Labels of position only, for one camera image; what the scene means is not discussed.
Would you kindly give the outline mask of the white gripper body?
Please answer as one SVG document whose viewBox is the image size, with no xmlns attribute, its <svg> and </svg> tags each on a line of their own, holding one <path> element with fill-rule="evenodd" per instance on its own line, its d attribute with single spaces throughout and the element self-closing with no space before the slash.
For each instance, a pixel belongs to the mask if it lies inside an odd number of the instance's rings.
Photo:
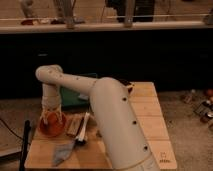
<svg viewBox="0 0 213 171">
<path fill-rule="evenodd" d="M 58 106 L 56 108 L 43 107 L 42 108 L 42 113 L 41 113 L 41 119 L 44 121 L 45 124 L 48 123 L 48 117 L 50 115 L 55 115 L 56 118 L 58 119 L 58 121 L 62 122 L 61 106 Z"/>
</svg>

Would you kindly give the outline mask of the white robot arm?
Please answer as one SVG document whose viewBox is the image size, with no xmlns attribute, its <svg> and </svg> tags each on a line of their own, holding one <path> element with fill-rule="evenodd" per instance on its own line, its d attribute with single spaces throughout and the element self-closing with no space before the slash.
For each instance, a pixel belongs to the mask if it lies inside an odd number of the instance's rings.
<svg viewBox="0 0 213 171">
<path fill-rule="evenodd" d="M 48 112 L 54 112 L 62 121 L 60 86 L 86 95 L 112 168 L 115 171 L 160 171 L 122 83 L 111 77 L 97 79 L 65 74 L 59 65 L 40 66 L 35 75 L 43 86 L 45 124 Z"/>
</svg>

